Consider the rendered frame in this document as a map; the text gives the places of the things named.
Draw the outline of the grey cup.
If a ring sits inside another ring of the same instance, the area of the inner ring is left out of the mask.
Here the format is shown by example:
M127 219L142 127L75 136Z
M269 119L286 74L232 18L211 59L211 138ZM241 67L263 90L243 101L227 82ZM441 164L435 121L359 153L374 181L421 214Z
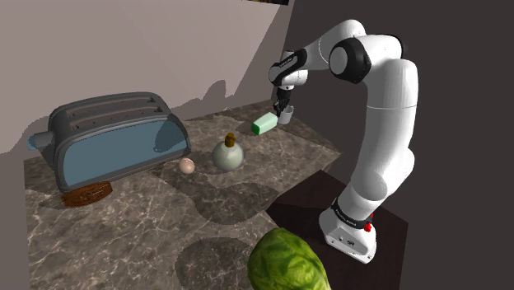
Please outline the grey cup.
M288 105L279 115L278 124L289 124L291 121L293 112L294 112L294 107L292 105Z

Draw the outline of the green sponge block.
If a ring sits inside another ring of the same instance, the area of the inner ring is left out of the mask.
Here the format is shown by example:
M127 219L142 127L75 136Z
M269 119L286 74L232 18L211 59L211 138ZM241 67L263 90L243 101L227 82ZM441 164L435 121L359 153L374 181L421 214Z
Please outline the green sponge block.
M278 117L272 112L268 112L257 120L255 120L250 129L251 132L255 135L261 135L263 133L268 132L270 129L273 129L278 124Z

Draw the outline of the round pale bottle brown cork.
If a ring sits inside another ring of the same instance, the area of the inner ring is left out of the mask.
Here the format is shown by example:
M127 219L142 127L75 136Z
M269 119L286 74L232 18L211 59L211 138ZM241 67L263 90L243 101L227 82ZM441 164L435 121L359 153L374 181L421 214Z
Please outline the round pale bottle brown cork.
M234 171L243 161L244 151L234 133L228 133L213 149L213 164L222 171Z

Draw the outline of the dark robot stand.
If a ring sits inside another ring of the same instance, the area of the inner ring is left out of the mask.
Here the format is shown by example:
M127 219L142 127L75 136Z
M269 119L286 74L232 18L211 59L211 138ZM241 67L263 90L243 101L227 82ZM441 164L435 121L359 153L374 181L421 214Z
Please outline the dark robot stand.
M387 209L374 212L377 250L368 264L329 246L319 216L346 184L324 171L280 195L266 210L279 227L303 239L324 265L332 290L400 290L408 223Z

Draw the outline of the green lettuce head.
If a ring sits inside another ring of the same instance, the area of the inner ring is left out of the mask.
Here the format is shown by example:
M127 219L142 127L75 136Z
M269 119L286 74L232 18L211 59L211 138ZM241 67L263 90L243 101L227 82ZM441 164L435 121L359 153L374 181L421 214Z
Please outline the green lettuce head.
M267 232L257 242L247 270L254 290L332 290L316 253L282 227Z

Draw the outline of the grey and blue toaster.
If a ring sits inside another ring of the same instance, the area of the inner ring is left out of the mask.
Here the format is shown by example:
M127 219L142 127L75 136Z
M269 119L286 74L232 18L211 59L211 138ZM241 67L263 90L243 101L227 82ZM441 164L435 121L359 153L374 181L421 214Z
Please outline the grey and blue toaster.
M191 152L187 130L156 93L136 91L56 108L48 128L28 137L67 193L114 181Z

